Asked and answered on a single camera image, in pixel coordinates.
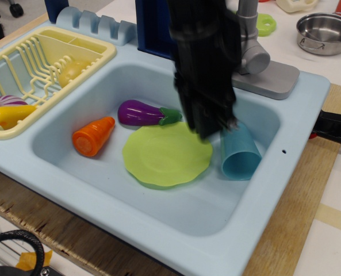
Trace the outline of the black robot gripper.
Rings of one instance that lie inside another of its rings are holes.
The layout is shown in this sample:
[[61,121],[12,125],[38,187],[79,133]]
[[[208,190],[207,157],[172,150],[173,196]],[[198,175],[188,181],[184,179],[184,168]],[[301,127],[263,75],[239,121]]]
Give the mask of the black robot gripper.
[[174,86],[191,131],[201,140],[237,128],[233,105],[218,105],[191,86],[231,86],[241,62],[240,25],[225,1],[167,1],[176,42]]

